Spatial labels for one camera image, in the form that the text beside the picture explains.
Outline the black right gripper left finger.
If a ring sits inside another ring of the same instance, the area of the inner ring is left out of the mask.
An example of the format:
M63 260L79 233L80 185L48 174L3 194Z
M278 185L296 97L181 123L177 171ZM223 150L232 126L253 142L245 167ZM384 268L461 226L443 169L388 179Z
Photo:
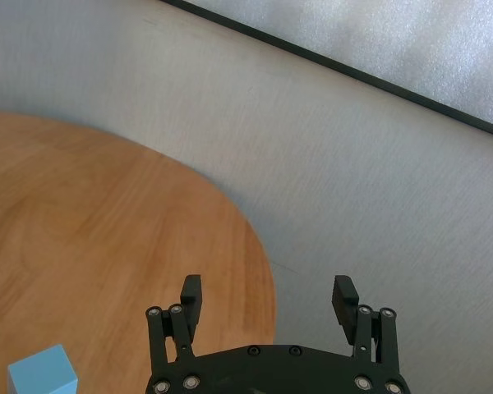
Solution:
M150 361L152 368L163 368L168 364L166 339L173 339L176 361L194 358L192 343L199 323L202 306L202 282L200 275L186 276L180 302L168 309L158 306L145 311L148 325Z

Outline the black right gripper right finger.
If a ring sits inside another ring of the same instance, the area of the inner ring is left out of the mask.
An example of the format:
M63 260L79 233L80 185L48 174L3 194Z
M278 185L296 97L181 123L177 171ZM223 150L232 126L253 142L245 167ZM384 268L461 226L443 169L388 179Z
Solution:
M334 277L332 305L348 344L352 357L372 361L371 345L376 347L377 364L398 364L398 338L396 312L391 308L373 310L359 302L352 279L346 275Z

